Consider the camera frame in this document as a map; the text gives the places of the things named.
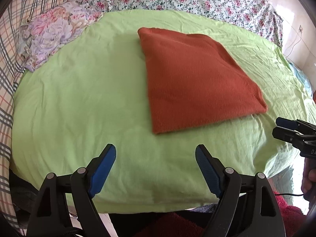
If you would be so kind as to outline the person's right hand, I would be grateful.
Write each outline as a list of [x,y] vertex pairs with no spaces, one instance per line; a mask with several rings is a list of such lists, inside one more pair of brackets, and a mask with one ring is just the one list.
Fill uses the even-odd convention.
[[304,195],[313,189],[315,183],[315,159],[305,158],[301,190]]

